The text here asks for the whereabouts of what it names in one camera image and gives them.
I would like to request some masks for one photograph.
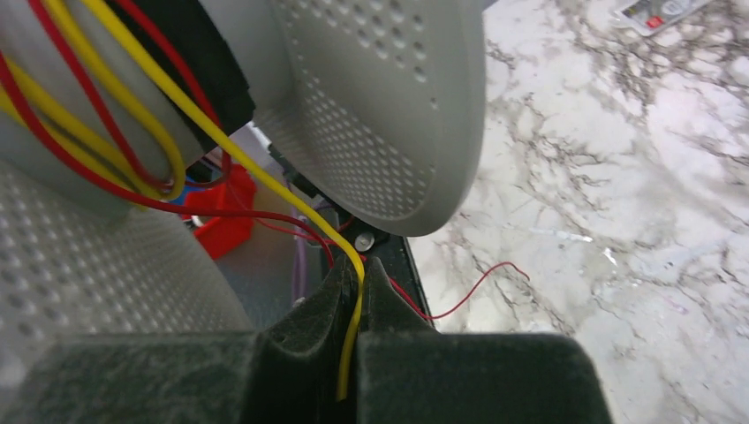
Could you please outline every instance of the perforated plastic cover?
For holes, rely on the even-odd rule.
[[[0,417],[60,337],[249,328],[176,216],[105,222],[0,162]]]
[[[295,84],[258,126],[364,221],[408,236],[441,227],[479,160],[482,2],[272,4]]]

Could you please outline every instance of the white marble surface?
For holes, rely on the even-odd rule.
[[[556,331],[592,357],[617,423],[749,422],[749,0],[652,39],[611,2],[485,12],[473,189],[412,240],[442,331]]]

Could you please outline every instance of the red wire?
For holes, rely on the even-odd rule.
[[[514,263],[509,262],[509,261],[499,262],[496,265],[494,265],[491,268],[489,268],[486,271],[484,271],[484,274],[481,276],[481,278],[479,278],[479,281],[477,281],[476,284],[473,285],[473,288],[468,292],[468,294],[466,294],[454,307],[452,307],[449,311],[447,311],[447,312],[445,312],[443,314],[439,314],[439,315],[427,315],[427,314],[424,314],[423,312],[421,312],[419,310],[419,307],[416,306],[416,303],[413,302],[413,299],[411,299],[408,296],[408,294],[406,294],[405,290],[403,290],[403,288],[401,286],[399,286],[395,282],[395,280],[393,280],[391,278],[390,279],[390,283],[393,284],[393,288],[396,289],[396,292],[400,293],[400,295],[405,299],[405,301],[408,302],[409,305],[411,305],[411,307],[413,307],[413,309],[416,311],[417,314],[419,314],[419,316],[421,318],[423,318],[425,320],[433,321],[433,320],[439,320],[440,318],[444,318],[445,316],[447,316],[449,314],[452,314],[453,312],[457,311],[459,307],[463,306],[463,304],[466,303],[466,301],[468,301],[468,299],[470,299],[471,296],[473,296],[473,293],[476,292],[476,289],[479,288],[479,286],[481,285],[481,283],[483,283],[484,280],[487,279],[487,277],[489,276],[489,274],[492,273],[492,271],[494,271],[495,269],[501,268],[501,267],[506,267],[506,266],[513,267],[517,272],[519,272],[520,274],[522,274],[525,278],[527,278],[528,280],[531,279],[531,277],[529,277],[528,274],[526,274],[520,268],[518,268],[517,266],[515,266]]]
[[[135,152],[132,150],[130,145],[127,144],[125,136],[117,126],[117,122],[115,122],[115,119],[110,114],[110,111],[107,109],[106,104],[104,104],[104,100],[96,90],[93,81],[88,77],[86,70],[83,68],[83,65],[80,64],[71,47],[65,41],[65,38],[63,37],[62,33],[60,33],[60,30],[57,29],[57,26],[47,12],[47,9],[44,8],[42,0],[28,0],[28,3],[31,6],[32,11],[34,11],[36,18],[42,24],[44,31],[47,33],[47,36],[55,44],[57,51],[59,51],[60,55],[68,64],[68,67],[70,67],[70,70],[75,76],[75,79],[78,80],[81,88],[83,88],[83,91],[86,93],[86,97],[91,102],[91,105],[94,106],[96,115],[99,116],[101,121],[104,123],[104,126],[107,128],[107,132],[115,141],[119,149],[122,150],[122,153],[125,156],[127,162],[132,167],[132,170],[134,170],[135,173],[138,174],[138,176],[143,179],[143,181],[146,181],[150,186],[158,189],[169,189],[169,183],[164,183],[148,173],[148,171],[140,163],[138,156],[135,155]]]
[[[206,113],[206,115],[208,115],[214,124],[221,126],[221,121],[219,121],[216,111],[211,106],[206,93],[203,91],[202,87],[200,87],[200,83],[198,82],[198,79],[195,78],[193,71],[190,70],[190,66],[185,62],[177,49],[174,48],[169,39],[161,32],[159,27],[148,17],[148,15],[146,15],[146,13],[143,13],[143,11],[132,2],[132,0],[116,0],[116,3],[123,11],[125,11],[125,13],[130,15],[132,20],[134,20],[138,26],[143,29],[149,37],[151,37],[151,40],[159,46],[159,49],[161,49],[171,63],[174,64],[179,76],[182,77],[182,80],[193,95],[195,102],[198,103],[200,108]],[[202,188],[221,185],[227,180],[231,172],[231,157],[226,152],[223,152],[221,172],[221,177],[214,181],[208,183],[194,183],[192,181],[187,181],[185,184],[190,187]]]
[[[13,78],[11,69],[8,66],[8,63],[5,61],[5,55],[1,50],[0,50],[0,84],[2,84],[3,88],[5,89],[5,93],[7,93],[8,97],[11,98],[13,106],[21,115],[24,122],[28,126],[29,130],[34,134],[34,136],[37,139],[39,139],[39,141],[44,145],[44,147],[46,147],[53,155],[55,155],[57,159],[60,160],[60,162],[67,165],[68,168],[70,168],[71,170],[74,170],[77,174],[79,174],[80,176],[82,176],[83,178],[85,178],[90,183],[94,184],[95,186],[100,187],[102,190],[105,190],[109,193],[116,195],[117,197],[120,197],[127,201],[131,201],[133,203],[138,203],[140,205],[147,206],[149,208],[159,209],[159,210],[171,212],[174,214],[197,215],[197,216],[247,216],[247,217],[252,217],[252,218],[268,218],[268,219],[273,219],[277,221],[284,221],[287,223],[292,223],[298,226],[299,228],[303,229],[304,231],[307,231],[311,235],[311,237],[313,237],[322,245],[322,248],[325,252],[325,256],[328,259],[328,264],[331,267],[333,266],[333,253],[330,251],[328,245],[325,243],[324,238],[320,237],[320,235],[314,232],[314,230],[309,225],[300,221],[299,219],[295,219],[290,216],[285,216],[281,214],[275,214],[272,212],[264,212],[264,211],[257,211],[257,210],[222,210],[222,209],[211,209],[211,208],[188,208],[185,206],[173,205],[170,203],[164,203],[161,201],[150,199],[138,193],[133,193],[129,190],[124,189],[123,187],[120,187],[119,185],[111,183],[107,181],[106,179],[100,177],[98,174],[91,171],[82,163],[78,162],[72,155],[70,155],[67,151],[65,151],[64,148],[62,148],[59,144],[57,144],[57,142],[55,141],[55,139],[52,138],[49,132],[47,132],[47,129],[44,128],[44,125],[42,125],[42,122],[34,114],[34,111],[31,109],[31,106],[28,104],[26,97],[23,95],[23,92],[20,90],[18,83]]]
[[[42,0],[29,0],[29,5],[32,11],[34,11],[36,18],[42,24],[44,31],[47,33],[47,36],[55,44],[57,51],[60,53],[62,58],[68,64],[68,67],[70,67],[70,70],[75,76],[75,79],[79,82],[81,88],[83,88],[83,91],[86,93],[86,97],[91,102],[91,105],[94,107],[94,110],[96,111],[96,115],[98,115],[101,121],[104,123],[104,126],[107,129],[107,132],[110,134],[110,136],[115,141],[119,149],[122,151],[123,155],[125,156],[125,160],[127,160],[127,162],[130,164],[130,166],[132,167],[132,170],[138,175],[138,177],[140,177],[143,181],[145,181],[150,186],[160,189],[160,190],[169,189],[171,187],[171,183],[164,183],[160,181],[158,178],[151,175],[148,172],[148,170],[145,169],[145,167],[143,167],[143,164],[140,162],[140,159],[132,150],[132,148],[130,147],[130,144],[128,144],[127,142],[127,139],[122,134],[122,131],[120,131],[119,127],[117,126],[117,122],[115,121],[114,117],[111,115],[109,109],[107,108],[107,105],[104,103],[104,100],[102,99],[102,96],[99,94],[98,90],[96,89],[94,82],[88,77],[86,69],[80,63],[80,61],[75,55],[75,52],[73,52],[70,45],[67,43],[67,41],[63,37],[62,33],[60,33],[60,30],[57,29],[57,26],[55,25],[55,22],[52,20],[49,13],[47,12],[47,9],[44,8]],[[218,123],[218,117],[216,115],[216,112],[211,107],[210,102],[208,102],[208,98],[205,96],[202,89],[200,88],[200,85],[197,83],[197,80],[193,76],[193,73],[190,71],[189,66],[185,64],[185,61],[182,60],[182,57],[179,56],[179,54],[174,50],[173,47],[171,47],[170,50],[165,51],[165,53],[169,56],[170,60],[175,64],[182,78],[185,81],[189,81],[188,86],[190,88],[190,91],[192,92],[196,100],[198,101],[200,108],[206,112],[208,117],[210,117],[211,120],[214,121],[214,123]],[[214,186],[218,186],[222,184],[222,182],[224,182],[226,178],[229,177],[230,170],[231,170],[231,158],[227,157],[228,155],[226,153],[224,153],[223,156],[224,158],[222,159],[221,177],[209,183],[205,183],[205,184],[194,183],[192,181],[186,181],[185,184],[187,186],[201,187],[201,188],[210,188],[210,187],[214,187]],[[174,172],[184,172],[184,171],[185,170],[174,170]]]
[[[307,240],[314,240],[315,239],[315,238],[313,238],[311,236],[308,236],[306,234],[301,234],[301,233],[296,232],[294,230],[288,230],[288,229],[286,229],[284,227],[279,227],[279,226],[274,225],[272,223],[264,223],[261,219],[258,219],[257,221],[259,223],[261,223],[262,225],[265,225],[266,227],[270,228],[271,230],[285,232],[286,234],[291,234],[293,236],[301,237],[301,238],[307,239]],[[329,239],[325,239],[325,243],[327,243],[329,245],[335,245],[336,244],[335,241],[329,240]],[[367,258],[364,257],[364,256],[361,256],[361,259],[365,261]],[[441,318],[444,318],[444,317],[446,317],[446,316],[454,313],[455,311],[457,311],[458,308],[460,308],[461,306],[463,306],[463,304],[465,304],[466,301],[468,301],[471,298],[471,296],[473,296],[473,293],[476,292],[476,289],[479,288],[479,286],[481,285],[481,283],[484,282],[484,280],[489,276],[489,274],[492,273],[492,271],[494,271],[495,269],[501,268],[501,267],[506,267],[506,266],[513,267],[522,276],[524,276],[528,280],[531,279],[531,277],[529,277],[528,274],[526,274],[522,269],[518,268],[512,262],[504,261],[504,262],[497,263],[496,265],[492,266],[491,268],[487,269],[484,272],[484,274],[481,276],[481,278],[479,279],[479,281],[477,281],[476,284],[473,285],[473,288],[468,292],[468,294],[466,294],[453,308],[451,308],[449,311],[447,311],[447,312],[445,312],[443,314],[439,314],[439,315],[427,315],[427,314],[424,314],[419,309],[419,306],[416,305],[416,302],[414,302],[413,299],[411,299],[411,296],[409,296],[408,293],[405,292],[405,290],[403,289],[403,287],[401,287],[400,285],[398,285],[398,283],[396,282],[396,280],[390,278],[390,283],[393,285],[393,288],[395,289],[395,291],[398,292],[398,294],[401,295],[401,297],[413,308],[414,311],[416,311],[416,313],[422,319],[428,320],[428,321],[434,321],[434,320],[439,320]]]

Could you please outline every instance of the purple wire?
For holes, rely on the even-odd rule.
[[[285,181],[286,188],[291,190],[291,184]],[[291,216],[299,216],[299,211],[291,207]],[[303,298],[306,294],[306,247],[305,241],[302,238],[295,237],[295,252],[294,252],[294,266],[291,275],[291,303],[293,304],[297,299]]]

